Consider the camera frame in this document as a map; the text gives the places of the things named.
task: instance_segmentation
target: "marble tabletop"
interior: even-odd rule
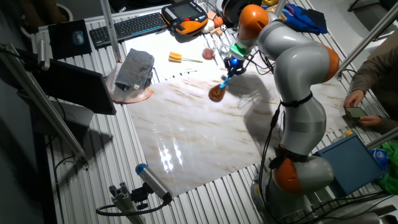
[[[152,85],[154,94],[149,99],[127,106],[148,166],[173,196],[261,160],[280,99],[274,77],[260,76],[249,66],[244,75],[229,81],[224,99],[214,103],[208,91],[222,82],[225,73],[206,68]],[[342,118],[346,93],[336,79],[314,85],[312,91],[325,107],[326,133],[346,126]],[[279,126],[270,147],[280,141]]]

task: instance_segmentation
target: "green bag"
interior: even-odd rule
[[[389,194],[398,195],[398,141],[392,140],[391,144],[384,143],[378,148],[387,152],[389,163],[386,175],[378,184]]]

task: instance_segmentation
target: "monitor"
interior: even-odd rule
[[[37,54],[17,49],[37,63]],[[50,59],[47,71],[32,72],[46,95],[84,106],[94,113],[116,114],[102,74]]]

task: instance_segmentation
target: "blue tray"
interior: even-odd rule
[[[356,134],[331,144],[314,156],[325,158],[335,172],[329,185],[335,197],[345,197],[384,174]]]

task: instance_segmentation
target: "keyboard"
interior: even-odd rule
[[[114,27],[118,42],[122,42],[141,35],[162,31],[166,29],[167,24],[164,22],[162,15],[156,12],[115,23]],[[106,27],[90,30],[90,37],[95,49],[111,45],[108,28]]]

